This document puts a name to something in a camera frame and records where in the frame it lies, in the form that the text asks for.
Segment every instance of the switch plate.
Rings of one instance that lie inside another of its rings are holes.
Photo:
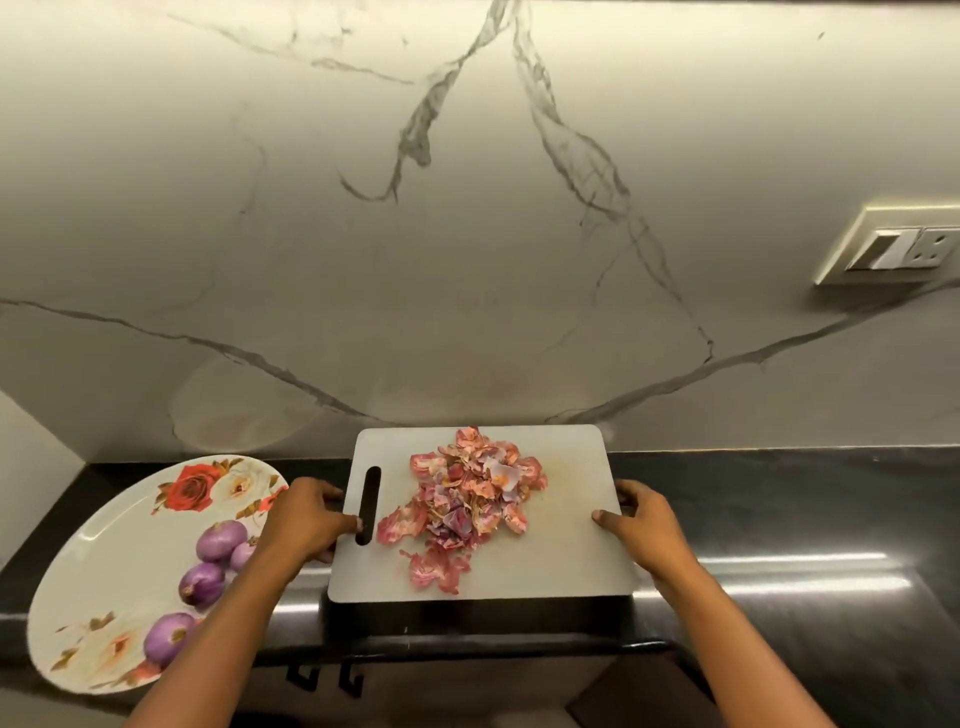
[[[919,231],[912,244],[911,238],[902,236],[914,234],[911,231]],[[928,231],[934,234],[928,237]],[[876,248],[871,253],[871,247],[879,235],[888,239],[880,241],[884,247],[877,255]],[[944,239],[935,244],[941,236]],[[814,282],[831,285],[933,280],[940,276],[940,264],[957,245],[960,245],[960,205],[864,206],[835,244]],[[913,257],[918,253],[920,258]]]

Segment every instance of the oval plate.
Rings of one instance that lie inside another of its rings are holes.
[[[44,678],[63,690],[105,694],[152,683],[143,638],[170,612],[187,612],[180,578],[213,523],[237,519],[258,536],[286,481],[242,455],[172,465],[126,489],[70,537],[30,605],[27,644]]]

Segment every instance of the countertop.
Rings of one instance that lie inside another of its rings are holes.
[[[960,448],[612,453],[670,500],[694,550],[839,725],[960,724]],[[272,463],[346,486],[348,460]],[[163,463],[89,466],[0,572],[0,667],[86,518]],[[310,564],[259,665],[616,654],[684,644],[648,580],[630,597],[344,608]]]

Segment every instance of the white cutting board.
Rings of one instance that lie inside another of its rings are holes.
[[[359,514],[367,470],[378,466],[379,522],[417,491],[410,456],[452,443],[456,427],[365,429],[357,438],[344,512]],[[426,599],[504,599],[545,596],[629,595],[637,569],[613,534],[590,518],[595,508],[619,512],[616,490],[600,430],[594,425],[481,427],[493,440],[516,443],[533,455],[549,478],[545,491],[523,504],[527,531],[517,536],[501,525],[473,552],[471,571],[460,579],[460,594],[447,595],[434,583],[414,587],[401,549],[425,551],[424,536],[384,546],[366,546],[353,536],[337,542],[328,595],[338,603]]]

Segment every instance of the cutting board handle hole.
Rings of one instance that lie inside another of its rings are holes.
[[[376,502],[380,497],[380,469],[375,465],[367,470],[363,479],[363,495],[360,497],[360,518],[363,520],[363,530],[354,540],[359,546],[366,546],[373,538],[373,529],[376,526]]]

